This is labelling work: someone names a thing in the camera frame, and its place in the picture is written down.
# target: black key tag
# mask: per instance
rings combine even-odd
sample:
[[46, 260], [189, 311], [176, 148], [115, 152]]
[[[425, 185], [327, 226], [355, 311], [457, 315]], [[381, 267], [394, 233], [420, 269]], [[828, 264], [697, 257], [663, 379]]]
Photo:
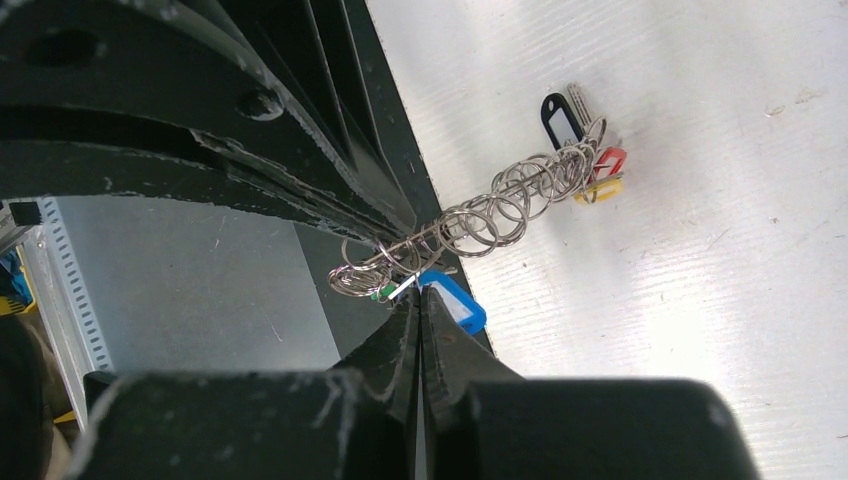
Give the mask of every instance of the black key tag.
[[569, 140], [579, 142], [585, 135], [577, 115], [561, 93], [552, 93], [542, 102], [542, 125], [556, 150]]

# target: yellow key tag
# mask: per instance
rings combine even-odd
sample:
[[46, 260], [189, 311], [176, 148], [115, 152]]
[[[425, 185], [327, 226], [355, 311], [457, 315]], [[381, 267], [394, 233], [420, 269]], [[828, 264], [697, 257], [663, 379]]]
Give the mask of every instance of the yellow key tag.
[[624, 183], [621, 181], [621, 174], [617, 174], [587, 185], [586, 192], [575, 194], [574, 199], [581, 205], [590, 205], [603, 202], [618, 195], [623, 190]]

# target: red key tag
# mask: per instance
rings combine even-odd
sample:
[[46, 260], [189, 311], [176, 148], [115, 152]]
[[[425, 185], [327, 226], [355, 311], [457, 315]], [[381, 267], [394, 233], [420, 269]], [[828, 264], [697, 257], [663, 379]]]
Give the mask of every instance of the red key tag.
[[595, 164], [595, 181], [603, 180], [618, 173], [627, 159], [627, 151], [618, 147], [606, 149], [601, 159]]

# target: metal coil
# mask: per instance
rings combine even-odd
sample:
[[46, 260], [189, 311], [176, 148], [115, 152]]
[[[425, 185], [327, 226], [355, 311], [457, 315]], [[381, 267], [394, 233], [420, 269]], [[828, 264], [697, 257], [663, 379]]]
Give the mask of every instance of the metal coil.
[[588, 194], [587, 190], [597, 171], [605, 168], [596, 166], [605, 132], [606, 120], [598, 118], [579, 143], [568, 144], [552, 155], [533, 155], [513, 163], [495, 175], [489, 193], [446, 209], [435, 222], [402, 242], [389, 247], [375, 242], [377, 253], [371, 258], [351, 261], [345, 240], [345, 263], [332, 270], [327, 281], [344, 295], [386, 300], [382, 292], [393, 281], [417, 278], [445, 251], [466, 258], [484, 257], [521, 240], [530, 221], [553, 203], [574, 195], [594, 203], [597, 192]]

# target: blue key tag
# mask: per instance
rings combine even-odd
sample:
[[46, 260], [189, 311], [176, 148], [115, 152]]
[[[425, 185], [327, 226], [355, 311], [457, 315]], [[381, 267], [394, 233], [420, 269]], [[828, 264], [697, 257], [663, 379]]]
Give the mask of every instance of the blue key tag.
[[435, 288], [454, 321], [468, 334], [474, 335], [486, 326], [486, 311], [449, 276], [427, 270], [418, 277], [418, 284]]

